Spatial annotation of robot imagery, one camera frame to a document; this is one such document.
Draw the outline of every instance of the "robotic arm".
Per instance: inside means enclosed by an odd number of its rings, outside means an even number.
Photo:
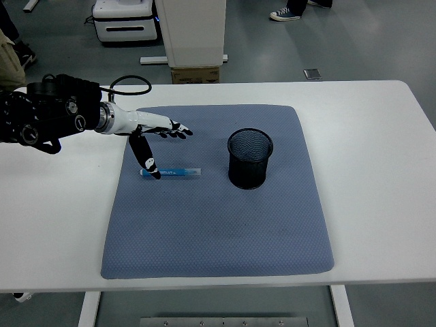
[[[97,83],[67,75],[44,76],[41,83],[28,85],[27,94],[2,91],[0,142],[18,142],[55,154],[61,150],[59,138],[86,129],[126,135],[138,163],[152,176],[160,178],[144,134],[185,139],[185,134],[190,136],[192,132],[166,116],[127,112],[101,99],[102,91]]]

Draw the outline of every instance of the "gray cushion pad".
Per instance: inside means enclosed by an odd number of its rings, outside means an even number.
[[[333,256],[300,122],[292,107],[147,108],[193,131],[186,140],[147,136],[160,168],[201,168],[196,177],[139,175],[126,146],[110,217],[102,277],[299,275],[330,270]],[[240,128],[274,143],[265,183],[228,180],[227,140]]]

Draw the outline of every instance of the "black cable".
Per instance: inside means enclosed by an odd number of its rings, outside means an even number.
[[[86,17],[86,19],[83,22],[83,25],[85,24],[94,24],[94,17],[90,15],[89,17]]]
[[[42,76],[42,81],[45,81],[49,77],[51,77],[51,79],[55,79],[55,75],[53,75],[53,74],[45,74],[44,76]]]
[[[148,89],[147,90],[143,90],[143,91],[138,91],[138,92],[122,92],[122,91],[115,91],[114,90],[114,86],[118,82],[120,82],[122,80],[127,80],[128,78],[136,78],[138,80],[141,80],[141,81],[145,82],[148,85]],[[113,102],[115,94],[118,94],[118,95],[142,95],[142,94],[147,94],[148,92],[151,91],[151,83],[148,80],[146,80],[145,78],[141,77],[141,76],[126,75],[126,76],[122,76],[120,78],[117,78],[115,81],[113,81],[112,84],[109,86],[109,89],[105,89],[103,87],[100,87],[100,90],[109,93],[109,102]]]

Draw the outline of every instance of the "pen holder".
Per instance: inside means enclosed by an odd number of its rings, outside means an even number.
[[[227,141],[230,154],[228,176],[232,184],[241,189],[255,189],[262,185],[272,147],[273,141],[263,131],[254,128],[235,131]]]

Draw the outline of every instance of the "metal bracket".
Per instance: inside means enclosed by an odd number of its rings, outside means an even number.
[[[140,327],[308,327],[306,317],[143,317]]]
[[[322,80],[318,69],[304,69],[304,73],[307,80]]]
[[[22,10],[24,12],[31,12],[38,3],[38,1],[39,0],[30,0]]]

